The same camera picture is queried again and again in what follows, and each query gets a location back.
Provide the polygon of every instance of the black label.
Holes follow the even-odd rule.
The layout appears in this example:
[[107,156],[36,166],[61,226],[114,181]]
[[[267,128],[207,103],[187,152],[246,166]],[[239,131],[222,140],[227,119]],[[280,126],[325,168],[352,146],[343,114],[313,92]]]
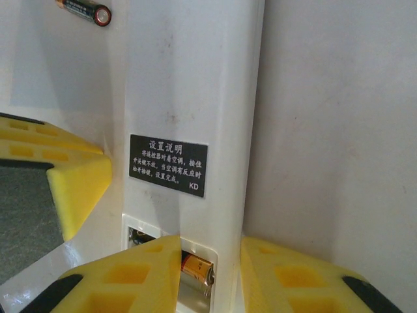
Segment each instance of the black label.
[[130,135],[129,176],[204,197],[206,145]]

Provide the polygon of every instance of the white plastic casing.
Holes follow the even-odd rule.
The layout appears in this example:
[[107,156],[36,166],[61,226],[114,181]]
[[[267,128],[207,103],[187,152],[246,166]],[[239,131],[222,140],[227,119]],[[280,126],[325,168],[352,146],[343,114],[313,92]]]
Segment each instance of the white plastic casing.
[[[230,312],[235,301],[263,7],[130,3],[124,218],[215,251],[211,312]],[[208,145],[205,197],[129,177],[131,134]]]

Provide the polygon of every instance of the gray surface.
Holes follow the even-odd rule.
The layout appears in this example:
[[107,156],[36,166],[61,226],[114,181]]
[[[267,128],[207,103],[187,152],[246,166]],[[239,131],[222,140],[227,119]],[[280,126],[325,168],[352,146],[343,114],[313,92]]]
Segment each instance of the gray surface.
[[0,284],[63,243],[46,171],[0,167]]

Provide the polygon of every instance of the aa battery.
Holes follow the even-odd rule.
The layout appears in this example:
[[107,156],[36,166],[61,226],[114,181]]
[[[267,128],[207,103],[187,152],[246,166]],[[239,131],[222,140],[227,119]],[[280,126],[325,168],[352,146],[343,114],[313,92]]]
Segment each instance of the aa battery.
[[[154,237],[147,235],[133,228],[129,229],[129,238],[135,245],[142,245],[153,239]],[[181,271],[191,277],[194,277],[205,286],[212,286],[214,283],[214,266],[213,263],[206,261],[189,252],[181,252]],[[205,288],[204,294],[210,295],[211,288]]]
[[211,286],[214,283],[213,263],[186,251],[182,251],[181,254],[181,271],[193,276],[206,286]]
[[98,26],[107,26],[111,21],[111,11],[105,5],[90,0],[55,0],[64,8]]

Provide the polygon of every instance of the white wall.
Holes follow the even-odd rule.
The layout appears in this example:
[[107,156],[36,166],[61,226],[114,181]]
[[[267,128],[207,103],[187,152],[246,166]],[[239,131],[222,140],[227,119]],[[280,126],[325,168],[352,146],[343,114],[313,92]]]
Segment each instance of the white wall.
[[244,231],[417,297],[417,2],[266,1]]
[[0,286],[6,312],[19,312],[66,270],[120,250],[127,0],[106,28],[54,0],[2,3],[0,112],[47,121],[97,143],[113,182],[73,240]]

